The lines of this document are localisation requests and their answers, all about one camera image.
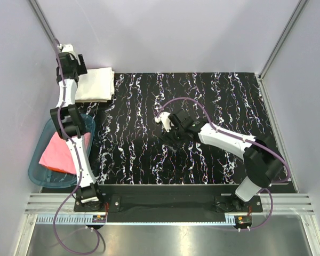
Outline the white t shirt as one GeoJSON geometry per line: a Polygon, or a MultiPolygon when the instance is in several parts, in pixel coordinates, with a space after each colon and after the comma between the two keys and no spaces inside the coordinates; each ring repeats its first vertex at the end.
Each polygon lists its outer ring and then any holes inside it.
{"type": "Polygon", "coordinates": [[[115,94],[114,74],[111,67],[88,69],[80,75],[76,102],[108,102],[115,94]]]}

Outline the left aluminium frame post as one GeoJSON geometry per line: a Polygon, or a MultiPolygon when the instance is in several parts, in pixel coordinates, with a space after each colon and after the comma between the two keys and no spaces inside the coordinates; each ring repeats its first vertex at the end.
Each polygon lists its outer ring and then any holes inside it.
{"type": "Polygon", "coordinates": [[[58,45],[61,44],[58,39],[56,38],[42,8],[40,7],[39,5],[39,2],[36,1],[36,0],[28,0],[27,1],[28,4],[30,5],[34,15],[36,16],[41,28],[42,28],[42,31],[45,33],[47,39],[49,40],[51,46],[52,46],[52,49],[54,51],[54,54],[55,54],[55,57],[56,57],[56,63],[57,63],[57,66],[60,67],[60,71],[62,71],[62,68],[61,68],[61,65],[60,65],[60,60],[59,60],[59,57],[58,57],[58,54],[61,53],[58,49],[58,45]]]}

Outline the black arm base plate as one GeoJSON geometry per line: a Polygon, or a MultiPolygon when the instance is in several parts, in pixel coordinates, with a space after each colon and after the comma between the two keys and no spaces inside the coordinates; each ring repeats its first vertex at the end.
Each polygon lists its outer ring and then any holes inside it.
{"type": "Polygon", "coordinates": [[[263,212],[259,196],[242,202],[235,185],[100,185],[108,214],[211,219],[216,214],[263,212]]]}

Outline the teal plastic basket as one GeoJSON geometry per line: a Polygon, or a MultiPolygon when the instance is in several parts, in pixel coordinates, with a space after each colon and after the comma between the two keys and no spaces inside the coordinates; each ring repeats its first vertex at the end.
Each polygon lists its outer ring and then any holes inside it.
{"type": "Polygon", "coordinates": [[[76,175],[63,172],[51,171],[40,165],[39,160],[48,146],[51,137],[56,132],[53,120],[48,120],[39,138],[36,149],[28,168],[28,176],[36,185],[45,188],[68,188],[77,184],[76,175]]]}

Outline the pink t shirt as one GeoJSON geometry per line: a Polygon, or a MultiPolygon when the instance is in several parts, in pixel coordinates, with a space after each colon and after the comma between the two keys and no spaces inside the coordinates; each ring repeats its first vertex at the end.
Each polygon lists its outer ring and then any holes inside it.
{"type": "Polygon", "coordinates": [[[61,169],[64,173],[76,175],[78,178],[93,179],[88,157],[91,140],[90,132],[69,140],[60,138],[58,132],[55,132],[39,163],[46,168],[61,169]]]}

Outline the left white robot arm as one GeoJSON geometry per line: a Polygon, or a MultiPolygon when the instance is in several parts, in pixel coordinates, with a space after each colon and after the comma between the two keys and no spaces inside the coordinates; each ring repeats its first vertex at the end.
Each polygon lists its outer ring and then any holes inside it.
{"type": "Polygon", "coordinates": [[[87,74],[81,54],[62,49],[57,54],[57,83],[60,88],[57,106],[50,110],[59,137],[66,142],[77,177],[76,202],[99,211],[104,206],[85,147],[85,122],[75,105],[80,75],[87,74]]]}

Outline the black marble pattern mat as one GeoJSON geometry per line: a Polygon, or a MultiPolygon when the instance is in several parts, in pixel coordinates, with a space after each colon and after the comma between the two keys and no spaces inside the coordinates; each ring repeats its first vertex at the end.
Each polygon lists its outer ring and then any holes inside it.
{"type": "Polygon", "coordinates": [[[210,185],[240,183],[242,161],[200,143],[174,153],[160,141],[154,114],[165,107],[248,135],[273,130],[253,73],[120,73],[111,102],[80,103],[96,124],[90,166],[100,185],[210,185]]]}

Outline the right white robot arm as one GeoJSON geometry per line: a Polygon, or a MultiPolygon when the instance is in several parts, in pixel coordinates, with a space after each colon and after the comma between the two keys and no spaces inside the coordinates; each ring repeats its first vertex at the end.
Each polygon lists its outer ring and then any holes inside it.
{"type": "Polygon", "coordinates": [[[176,152],[186,142],[197,142],[227,151],[243,161],[246,177],[231,198],[236,211],[244,211],[251,204],[253,196],[268,188],[283,170],[281,154],[274,148],[275,140],[243,135],[209,123],[206,118],[193,119],[180,110],[176,113],[163,112],[155,117],[161,124],[161,140],[176,152]]]}

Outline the right aluminium frame post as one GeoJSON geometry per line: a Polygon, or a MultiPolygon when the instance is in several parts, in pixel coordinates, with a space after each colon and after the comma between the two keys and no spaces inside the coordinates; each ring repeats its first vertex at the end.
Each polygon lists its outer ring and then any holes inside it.
{"type": "Polygon", "coordinates": [[[280,53],[282,47],[284,46],[287,38],[289,37],[290,33],[292,32],[295,24],[297,23],[298,19],[302,15],[305,7],[309,3],[309,0],[299,0],[297,5],[295,6],[292,14],[290,15],[288,22],[286,23],[282,33],[280,34],[273,50],[271,51],[269,58],[267,59],[264,67],[262,68],[261,72],[259,72],[258,77],[260,80],[263,80],[268,73],[270,67],[274,63],[276,57],[280,53]]]}

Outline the aluminium frame post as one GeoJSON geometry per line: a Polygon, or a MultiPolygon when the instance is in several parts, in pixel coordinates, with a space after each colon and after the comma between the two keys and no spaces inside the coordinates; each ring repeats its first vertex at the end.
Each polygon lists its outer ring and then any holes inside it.
{"type": "Polygon", "coordinates": [[[60,60],[59,60],[59,57],[58,57],[58,54],[61,53],[58,49],[58,45],[61,44],[58,39],[56,38],[42,8],[40,7],[39,5],[39,2],[36,1],[36,0],[28,0],[27,1],[28,4],[30,5],[34,15],[36,16],[41,28],[42,28],[42,31],[45,33],[47,39],[49,40],[51,46],[52,46],[52,49],[54,51],[54,54],[55,54],[55,57],[56,57],[56,63],[57,63],[57,66],[60,67],[60,71],[62,71],[62,68],[61,68],[61,65],[60,65],[60,60]]]}
{"type": "Polygon", "coordinates": [[[299,0],[297,5],[295,6],[292,14],[290,15],[288,22],[286,23],[282,33],[280,34],[273,50],[271,51],[269,58],[267,59],[264,67],[262,68],[261,72],[259,72],[258,77],[260,80],[263,80],[268,73],[270,67],[274,63],[276,57],[280,53],[282,47],[284,46],[287,38],[289,37],[290,33],[292,32],[295,24],[297,23],[298,19],[302,15],[305,7],[309,3],[309,0],[299,0]]]}

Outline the orange garment in basket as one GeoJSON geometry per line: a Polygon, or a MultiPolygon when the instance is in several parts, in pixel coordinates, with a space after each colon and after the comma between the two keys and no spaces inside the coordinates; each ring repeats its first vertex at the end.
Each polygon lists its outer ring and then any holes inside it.
{"type": "Polygon", "coordinates": [[[64,172],[63,170],[58,169],[58,168],[48,167],[48,169],[51,170],[51,171],[55,171],[55,172],[64,172]]]}

